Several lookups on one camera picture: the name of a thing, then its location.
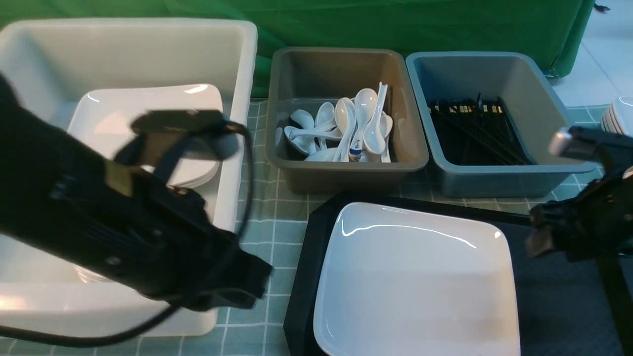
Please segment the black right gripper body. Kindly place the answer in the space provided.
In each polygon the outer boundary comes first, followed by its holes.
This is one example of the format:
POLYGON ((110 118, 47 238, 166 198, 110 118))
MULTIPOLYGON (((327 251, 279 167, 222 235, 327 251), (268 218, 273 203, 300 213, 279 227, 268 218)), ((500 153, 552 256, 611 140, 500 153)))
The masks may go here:
POLYGON ((632 256, 632 174, 604 176, 574 198, 548 201, 530 209, 533 228, 527 255, 565 253, 567 261, 632 256))

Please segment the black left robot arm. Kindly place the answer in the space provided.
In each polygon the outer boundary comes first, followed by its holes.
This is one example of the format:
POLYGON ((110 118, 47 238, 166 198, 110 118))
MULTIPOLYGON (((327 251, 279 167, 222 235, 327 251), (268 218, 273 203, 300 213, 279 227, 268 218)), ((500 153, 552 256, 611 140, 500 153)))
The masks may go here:
POLYGON ((170 187, 190 153, 226 159, 246 128, 218 110, 154 110, 113 159, 39 119, 1 80, 1 232, 171 308, 251 308, 272 266, 170 187))

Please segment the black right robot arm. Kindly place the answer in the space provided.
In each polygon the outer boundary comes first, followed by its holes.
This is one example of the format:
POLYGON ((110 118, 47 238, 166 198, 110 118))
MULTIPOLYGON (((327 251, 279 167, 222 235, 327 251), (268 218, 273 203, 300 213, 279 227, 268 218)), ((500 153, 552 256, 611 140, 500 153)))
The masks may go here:
POLYGON ((632 354, 632 293, 620 258, 632 257, 632 176, 604 174, 574 198, 530 210, 529 257, 562 252, 568 262, 596 261, 620 345, 632 354))

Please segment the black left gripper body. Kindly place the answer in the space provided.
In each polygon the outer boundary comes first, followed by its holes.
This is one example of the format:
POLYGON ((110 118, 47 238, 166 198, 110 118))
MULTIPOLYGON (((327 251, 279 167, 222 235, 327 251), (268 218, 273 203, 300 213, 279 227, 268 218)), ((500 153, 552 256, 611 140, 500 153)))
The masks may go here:
POLYGON ((212 225, 202 196, 138 168, 104 171, 104 276, 152 301, 205 312, 250 309, 272 266, 245 252, 238 233, 212 225))

